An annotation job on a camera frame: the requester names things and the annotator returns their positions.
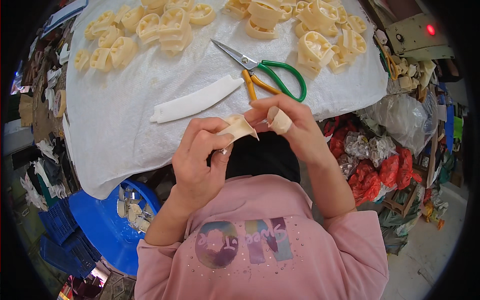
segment pink sweatshirt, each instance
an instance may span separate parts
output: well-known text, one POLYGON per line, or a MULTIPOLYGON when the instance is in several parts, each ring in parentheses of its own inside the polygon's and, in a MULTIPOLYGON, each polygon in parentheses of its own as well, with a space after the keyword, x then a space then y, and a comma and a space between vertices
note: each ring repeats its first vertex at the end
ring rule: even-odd
POLYGON ((379 299, 388 265, 376 212, 325 231, 309 201, 277 175, 228 180, 183 243, 140 240, 135 299, 379 299))

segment blue plastic basin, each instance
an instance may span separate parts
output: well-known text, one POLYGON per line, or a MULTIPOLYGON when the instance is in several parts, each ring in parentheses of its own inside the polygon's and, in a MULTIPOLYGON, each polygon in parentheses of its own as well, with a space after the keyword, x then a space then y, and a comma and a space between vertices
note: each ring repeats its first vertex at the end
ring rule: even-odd
MULTIPOLYGON (((155 193, 141 182, 124 180, 121 186, 130 185, 143 197, 139 205, 143 209, 150 204, 154 214, 160 210, 155 193)), ((115 268, 129 275, 137 275, 137 244, 145 237, 128 224, 127 218, 117 214, 117 186, 105 200, 98 200, 81 190, 69 197, 70 211, 86 237, 115 268)))

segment tape roll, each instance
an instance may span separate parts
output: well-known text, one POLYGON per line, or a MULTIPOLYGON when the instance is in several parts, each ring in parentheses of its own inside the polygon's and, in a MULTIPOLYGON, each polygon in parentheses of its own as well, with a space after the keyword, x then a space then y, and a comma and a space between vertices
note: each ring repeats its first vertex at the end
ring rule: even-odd
POLYGON ((67 92, 65 90, 58 90, 53 100, 53 115, 56 118, 61 118, 67 107, 67 92))

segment hand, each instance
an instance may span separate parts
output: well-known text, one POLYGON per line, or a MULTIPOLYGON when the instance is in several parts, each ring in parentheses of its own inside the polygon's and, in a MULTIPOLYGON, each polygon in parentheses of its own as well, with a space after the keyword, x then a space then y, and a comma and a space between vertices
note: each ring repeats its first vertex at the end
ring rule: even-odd
POLYGON ((253 109, 245 112, 245 119, 260 132, 265 129, 265 124, 261 122, 266 119, 268 109, 272 106, 280 108, 292 119, 290 129, 283 136, 300 160, 307 164, 319 164, 325 162, 325 156, 331 156, 324 135, 313 119, 312 111, 308 106, 285 94, 255 100, 250 105, 253 109))
POLYGON ((206 160, 213 150, 223 149, 233 140, 230 133, 215 134, 227 126, 220 118, 194 118, 183 134, 172 158, 177 184, 173 186, 169 200, 178 204, 175 206, 185 214, 204 207, 225 184, 233 144, 228 146, 225 154, 215 152, 210 167, 207 167, 206 160))

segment scissors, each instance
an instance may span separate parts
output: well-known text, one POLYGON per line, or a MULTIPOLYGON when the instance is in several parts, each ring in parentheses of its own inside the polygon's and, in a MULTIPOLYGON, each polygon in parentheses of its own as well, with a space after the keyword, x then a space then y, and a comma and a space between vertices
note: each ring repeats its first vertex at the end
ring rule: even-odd
POLYGON ((302 102, 303 100, 305 100, 305 97, 307 95, 307 86, 305 84, 305 81, 302 75, 300 75, 300 73, 294 67, 283 62, 272 61, 272 60, 263 60, 262 62, 256 62, 251 58, 241 53, 238 53, 237 51, 233 50, 228 46, 225 46, 220 42, 217 42, 215 40, 212 40, 212 42, 214 42, 217 46, 219 46, 222 50, 224 50, 228 55, 230 55, 234 60, 238 61, 238 63, 245 68, 245 70, 242 71, 242 75, 247 84, 248 93, 252 101, 257 100, 257 95, 255 94, 255 90, 253 89, 253 83, 255 83, 259 87, 263 88, 264 90, 272 94, 284 93, 287 96, 297 100, 298 102, 302 102), (269 67, 282 68, 292 73, 297 78, 300 84, 300 89, 301 89, 300 98, 296 98, 295 96, 293 96, 292 93, 287 89, 287 87, 283 84, 283 82, 277 76, 277 74, 275 74, 272 71, 272 69, 270 69, 269 67), (259 68, 263 72, 267 73, 267 75, 270 76, 270 78, 272 78, 273 81, 280 87, 281 91, 269 86, 268 84, 258 79, 258 77, 255 74, 253 74, 254 68, 259 68))

